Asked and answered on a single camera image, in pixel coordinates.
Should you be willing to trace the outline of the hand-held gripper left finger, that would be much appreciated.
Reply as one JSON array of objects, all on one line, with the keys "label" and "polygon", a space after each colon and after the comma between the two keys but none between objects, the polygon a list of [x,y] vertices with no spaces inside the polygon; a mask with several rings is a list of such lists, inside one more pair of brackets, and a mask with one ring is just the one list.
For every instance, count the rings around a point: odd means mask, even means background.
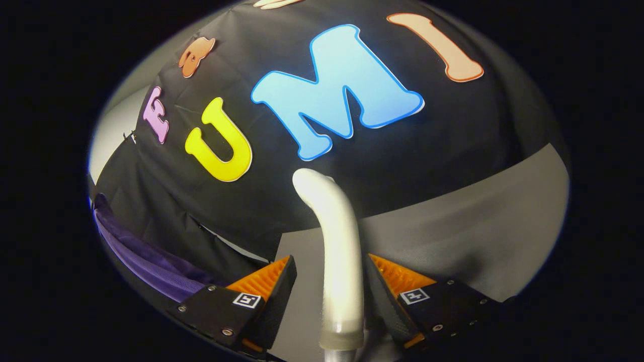
[{"label": "hand-held gripper left finger", "polygon": [[286,256],[227,287],[203,286],[166,312],[218,347],[267,359],[296,278],[294,257]]}]

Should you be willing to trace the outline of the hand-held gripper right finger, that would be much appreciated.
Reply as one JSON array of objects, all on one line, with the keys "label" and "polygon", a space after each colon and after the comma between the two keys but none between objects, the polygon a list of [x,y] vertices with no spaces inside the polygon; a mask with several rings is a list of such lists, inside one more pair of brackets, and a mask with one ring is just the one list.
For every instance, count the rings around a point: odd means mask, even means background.
[{"label": "hand-held gripper right finger", "polygon": [[424,274],[375,254],[367,279],[378,316],[403,352],[424,352],[504,315],[516,296],[494,299],[458,278]]}]

